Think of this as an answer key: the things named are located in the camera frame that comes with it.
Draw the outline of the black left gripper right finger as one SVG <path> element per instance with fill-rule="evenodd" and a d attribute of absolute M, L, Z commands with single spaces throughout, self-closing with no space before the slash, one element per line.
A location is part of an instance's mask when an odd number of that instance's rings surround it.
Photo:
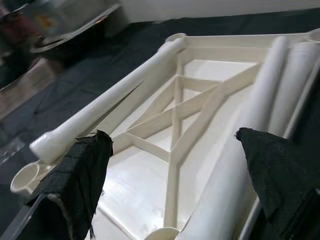
<path fill-rule="evenodd" d="M 268 223 L 280 240 L 320 238 L 320 162 L 286 138 L 241 127 L 247 169 Z"/>

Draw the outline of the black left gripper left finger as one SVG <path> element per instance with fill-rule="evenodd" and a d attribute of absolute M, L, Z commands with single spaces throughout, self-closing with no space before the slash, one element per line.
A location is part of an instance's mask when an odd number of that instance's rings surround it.
<path fill-rule="evenodd" d="M 7 240 L 95 239 L 96 213 L 113 141 L 104 131 L 77 138 L 53 164 L 41 161 L 23 167 L 12 179 L 10 191 L 24 204 L 7 227 Z"/>

